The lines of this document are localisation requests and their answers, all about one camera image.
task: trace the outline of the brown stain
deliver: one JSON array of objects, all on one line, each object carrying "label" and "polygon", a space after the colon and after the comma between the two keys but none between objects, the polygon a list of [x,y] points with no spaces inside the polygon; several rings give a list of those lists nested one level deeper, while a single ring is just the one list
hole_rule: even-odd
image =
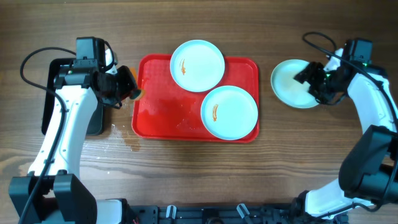
[{"label": "brown stain", "polygon": [[184,62],[185,62],[185,59],[184,59],[184,61],[182,61],[182,67],[181,67],[181,72],[182,72],[182,75],[185,75],[185,67],[184,67]]},{"label": "brown stain", "polygon": [[217,108],[218,108],[218,105],[214,105],[214,107],[213,107],[213,121],[214,122],[217,121]]}]

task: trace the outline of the round plate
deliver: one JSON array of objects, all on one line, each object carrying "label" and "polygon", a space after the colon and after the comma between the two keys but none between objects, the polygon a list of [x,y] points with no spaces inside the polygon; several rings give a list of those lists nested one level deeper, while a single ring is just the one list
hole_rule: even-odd
[{"label": "round plate", "polygon": [[310,84],[294,80],[308,62],[299,59],[286,60],[274,69],[271,75],[271,87],[276,96],[285,104],[294,108],[312,108],[318,105],[315,97],[308,93]]},{"label": "round plate", "polygon": [[172,55],[170,71],[174,81],[192,92],[206,91],[220,82],[225,61],[220,50],[204,40],[191,40],[179,46]]},{"label": "round plate", "polygon": [[259,113],[248,92],[236,86],[221,86],[207,94],[201,104],[200,116],[212,135],[237,140],[253,130]]}]

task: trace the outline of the black cable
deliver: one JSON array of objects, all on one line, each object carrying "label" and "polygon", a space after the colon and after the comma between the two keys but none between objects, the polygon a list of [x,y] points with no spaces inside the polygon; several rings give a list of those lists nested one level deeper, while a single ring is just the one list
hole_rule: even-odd
[{"label": "black cable", "polygon": [[110,49],[110,51],[111,51],[111,55],[112,55],[112,62],[108,65],[108,66],[106,66],[105,67],[105,71],[104,72],[106,72],[106,71],[108,71],[109,69],[111,69],[112,67],[113,67],[113,65],[114,65],[114,55],[113,55],[113,50],[112,50],[112,48],[111,48],[111,46],[110,46],[110,44],[108,43],[108,41],[105,41],[105,44],[106,44],[106,46],[108,46],[108,48]]},{"label": "black cable", "polygon": [[[336,55],[336,54],[334,54],[334,53],[332,53],[332,52],[330,52],[330,51],[328,51],[328,50],[326,50],[326,49],[323,49],[323,48],[321,48],[321,47],[319,47],[319,46],[317,46],[317,45],[315,45],[315,44],[309,42],[309,41],[306,39],[306,36],[308,36],[308,35],[320,35],[320,36],[322,36],[322,37],[324,37],[324,38],[330,40],[330,41],[332,42],[332,44],[333,44],[334,41],[333,41],[330,37],[328,37],[327,35],[322,34],[322,33],[320,33],[320,32],[307,32],[307,33],[305,33],[305,34],[303,35],[302,40],[303,40],[304,42],[306,42],[309,46],[311,46],[311,47],[313,47],[313,48],[315,48],[315,49],[317,49],[317,50],[319,50],[319,51],[321,51],[321,52],[323,52],[323,53],[325,53],[325,54],[327,54],[327,55],[329,55],[329,56],[331,56],[331,57],[335,57],[335,58],[337,58],[337,59],[340,59],[342,62],[347,63],[348,65],[351,65],[354,69],[356,69],[359,73],[361,73],[361,74],[364,75],[366,78],[368,78],[369,80],[371,80],[371,81],[379,88],[379,91],[382,93],[382,95],[384,96],[384,98],[385,98],[386,101],[387,101],[387,104],[388,104],[388,106],[389,106],[389,108],[390,108],[390,111],[391,111],[391,115],[392,115],[393,122],[394,122],[395,127],[396,127],[396,131],[398,131],[398,121],[397,121],[396,111],[395,111],[395,109],[394,109],[394,107],[393,107],[393,105],[392,105],[392,102],[391,102],[390,98],[388,97],[386,91],[383,89],[383,82],[377,81],[377,80],[374,79],[372,76],[370,76],[370,74],[368,74],[365,70],[363,70],[362,68],[359,68],[358,66],[356,66],[356,65],[353,64],[353,63],[351,63],[350,61],[345,60],[345,59],[343,59],[342,57],[340,57],[340,56],[338,56],[338,55]],[[376,212],[376,211],[378,211],[378,210],[383,206],[384,201],[385,201],[385,199],[386,199],[386,197],[387,197],[388,191],[389,191],[390,188],[391,188],[391,184],[392,184],[392,182],[394,181],[395,176],[396,176],[396,174],[397,174],[397,170],[398,170],[398,153],[396,153],[396,154],[397,154],[397,155],[396,155],[396,159],[395,159],[395,161],[394,161],[394,166],[393,166],[393,169],[392,169],[392,174],[391,174],[391,176],[390,176],[389,181],[387,182],[386,188],[384,189],[383,196],[381,197],[381,200],[379,201],[379,203],[378,203],[375,207],[369,208],[369,207],[367,207],[367,206],[365,206],[365,205],[363,205],[363,204],[361,204],[361,203],[353,203],[353,204],[350,205],[350,206],[341,208],[341,209],[336,210],[336,211],[334,211],[334,212],[328,212],[328,213],[326,213],[326,214],[324,214],[324,215],[319,216],[318,218],[324,218],[324,217],[327,217],[327,216],[330,216],[330,215],[335,215],[335,214],[338,214],[338,213],[341,213],[341,212],[345,212],[345,211],[347,211],[348,209],[350,209],[350,208],[355,208],[355,207],[361,207],[361,208],[367,210],[368,212]]]},{"label": "black cable", "polygon": [[60,48],[60,47],[44,47],[44,48],[42,48],[42,49],[35,50],[35,51],[33,51],[32,53],[30,53],[30,54],[24,59],[24,61],[22,61],[21,68],[19,69],[19,73],[20,73],[20,75],[21,75],[22,80],[24,80],[26,83],[28,83],[28,84],[30,84],[30,85],[32,85],[32,86],[34,86],[34,87],[40,88],[40,89],[42,89],[42,90],[45,90],[47,93],[50,93],[51,95],[53,95],[54,97],[56,97],[56,99],[60,102],[60,105],[61,105],[61,120],[60,120],[60,125],[59,125],[59,127],[58,127],[57,133],[56,133],[55,138],[54,138],[54,142],[52,143],[51,150],[50,150],[50,152],[49,152],[49,156],[47,157],[47,160],[45,161],[45,164],[44,164],[44,168],[43,168],[42,172],[40,173],[39,178],[37,179],[37,182],[36,182],[36,184],[35,184],[35,186],[34,186],[32,192],[30,193],[28,200],[26,201],[24,210],[23,210],[23,212],[22,212],[22,214],[21,214],[21,217],[20,217],[20,219],[19,219],[18,224],[24,223],[24,220],[25,220],[25,218],[26,218],[27,212],[29,211],[30,205],[32,204],[33,199],[36,197],[37,191],[39,190],[41,181],[43,180],[44,175],[47,173],[47,170],[49,169],[50,164],[52,163],[52,156],[53,156],[53,154],[54,154],[55,149],[57,148],[58,140],[59,140],[59,138],[60,138],[60,135],[61,135],[61,132],[62,132],[62,129],[63,129],[63,125],[65,124],[65,114],[66,114],[66,109],[65,109],[65,108],[66,108],[66,106],[65,106],[65,102],[63,102],[61,96],[59,96],[59,95],[56,94],[54,91],[52,91],[52,90],[50,90],[50,89],[48,89],[48,88],[46,88],[46,87],[44,87],[44,86],[42,86],[42,85],[39,85],[39,84],[36,84],[36,83],[34,83],[34,82],[29,81],[29,80],[26,79],[25,76],[24,76],[24,67],[25,67],[26,62],[27,62],[33,55],[35,55],[35,54],[37,54],[37,53],[39,53],[39,52],[42,52],[42,51],[44,51],[44,50],[62,50],[62,51],[64,51],[64,52],[68,52],[68,53],[71,53],[71,54],[76,55],[75,52],[73,52],[73,51],[71,51],[71,50],[63,49],[63,48]]}]

